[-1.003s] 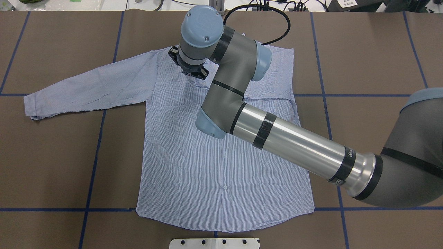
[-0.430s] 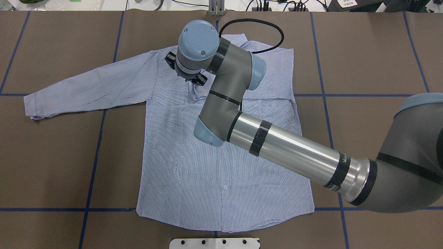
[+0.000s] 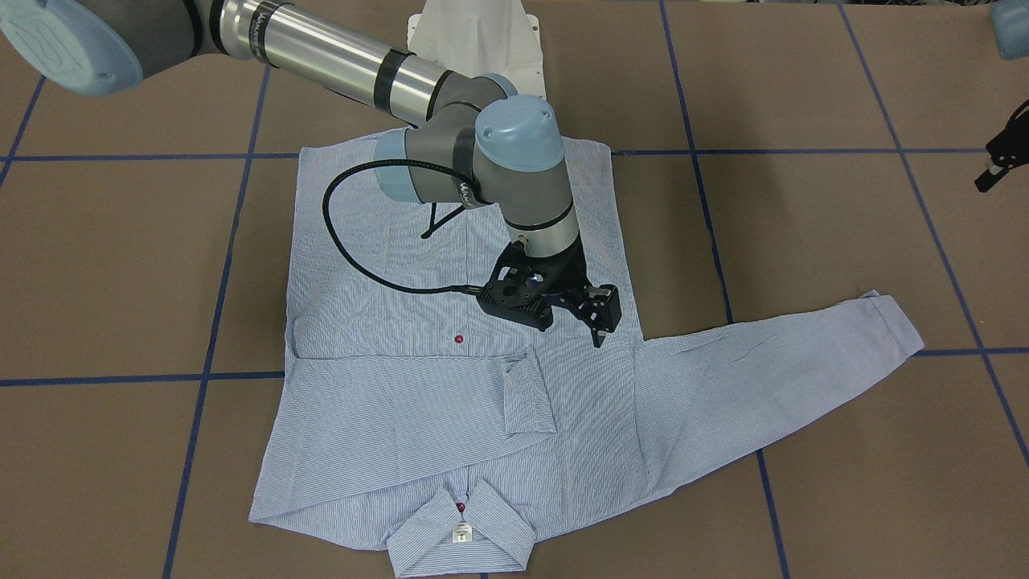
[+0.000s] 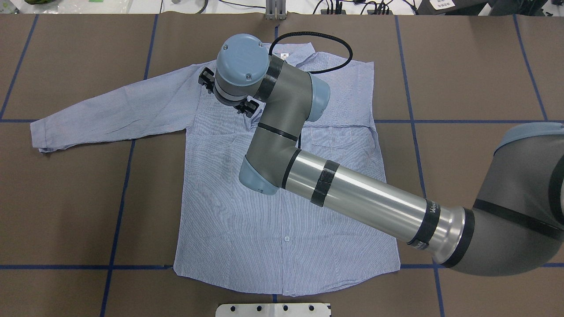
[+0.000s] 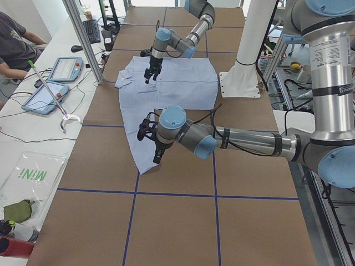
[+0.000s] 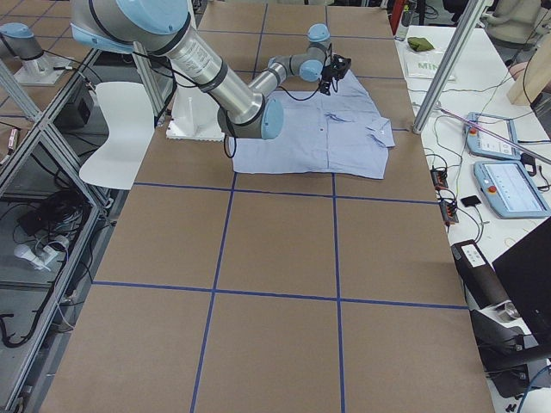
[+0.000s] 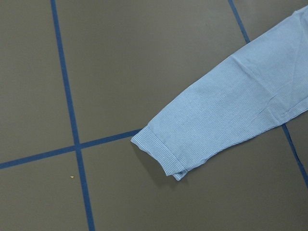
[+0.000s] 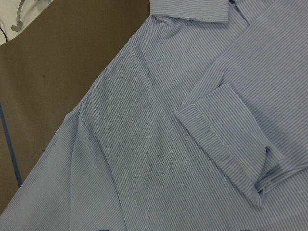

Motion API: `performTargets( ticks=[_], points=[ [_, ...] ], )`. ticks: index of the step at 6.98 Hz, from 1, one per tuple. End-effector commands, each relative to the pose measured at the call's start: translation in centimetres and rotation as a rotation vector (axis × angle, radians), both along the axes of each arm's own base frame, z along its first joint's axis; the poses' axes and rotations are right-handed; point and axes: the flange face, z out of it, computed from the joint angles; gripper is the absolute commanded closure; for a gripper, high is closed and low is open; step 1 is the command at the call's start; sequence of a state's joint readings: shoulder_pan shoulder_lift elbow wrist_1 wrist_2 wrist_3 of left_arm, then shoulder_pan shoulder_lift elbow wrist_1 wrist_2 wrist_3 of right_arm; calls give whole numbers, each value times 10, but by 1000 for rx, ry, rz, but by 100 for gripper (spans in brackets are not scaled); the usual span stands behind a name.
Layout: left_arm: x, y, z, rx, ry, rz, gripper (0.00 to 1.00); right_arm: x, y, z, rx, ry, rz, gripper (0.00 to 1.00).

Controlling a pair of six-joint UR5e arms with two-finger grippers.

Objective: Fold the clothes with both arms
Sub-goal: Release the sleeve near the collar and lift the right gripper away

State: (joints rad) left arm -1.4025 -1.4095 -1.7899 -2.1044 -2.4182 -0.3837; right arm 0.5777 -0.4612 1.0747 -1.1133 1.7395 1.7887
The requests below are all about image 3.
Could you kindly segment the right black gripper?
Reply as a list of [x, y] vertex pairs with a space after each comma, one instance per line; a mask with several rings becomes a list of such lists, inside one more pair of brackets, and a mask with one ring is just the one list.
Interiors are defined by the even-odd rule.
[[620, 290], [616, 285], [593, 285], [588, 278], [584, 246], [571, 245], [540, 260], [543, 296], [551, 306], [563, 307], [586, 324], [592, 345], [602, 348], [606, 335], [620, 325]]

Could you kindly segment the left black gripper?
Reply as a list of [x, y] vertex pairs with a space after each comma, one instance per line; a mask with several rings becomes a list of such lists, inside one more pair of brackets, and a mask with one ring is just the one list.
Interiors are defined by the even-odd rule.
[[1028, 101], [1015, 109], [1006, 124], [987, 143], [990, 164], [974, 180], [978, 193], [987, 193], [1002, 179], [1002, 172], [1028, 162]]

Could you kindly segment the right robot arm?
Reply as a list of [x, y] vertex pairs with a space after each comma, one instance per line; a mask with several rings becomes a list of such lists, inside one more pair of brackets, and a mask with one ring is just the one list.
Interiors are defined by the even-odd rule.
[[[396, 292], [469, 294], [493, 318], [540, 331], [562, 307], [595, 346], [620, 323], [618, 288], [588, 278], [555, 111], [503, 76], [463, 76], [287, 1], [4, 1], [2, 33], [41, 76], [88, 97], [135, 88], [199, 55], [227, 55], [403, 121], [323, 195], [325, 228], [350, 267]], [[407, 287], [361, 266], [339, 238], [330, 201], [364, 171], [390, 200], [452, 203], [455, 214], [497, 206], [510, 243], [485, 285]]]

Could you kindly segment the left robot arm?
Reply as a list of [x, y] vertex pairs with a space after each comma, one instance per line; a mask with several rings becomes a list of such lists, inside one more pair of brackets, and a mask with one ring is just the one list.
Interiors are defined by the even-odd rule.
[[[990, 10], [994, 36], [1001, 58], [1013, 61], [1028, 55], [1028, 2], [998, 1]], [[987, 193], [1013, 170], [1028, 162], [1028, 102], [1023, 102], [985, 145], [987, 169], [974, 180], [980, 193]]]

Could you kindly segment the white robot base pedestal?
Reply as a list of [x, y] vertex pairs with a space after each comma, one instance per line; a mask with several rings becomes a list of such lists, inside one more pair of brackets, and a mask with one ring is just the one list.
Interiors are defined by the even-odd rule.
[[507, 78], [547, 98], [540, 21], [522, 1], [427, 1], [409, 16], [409, 51], [463, 76]]

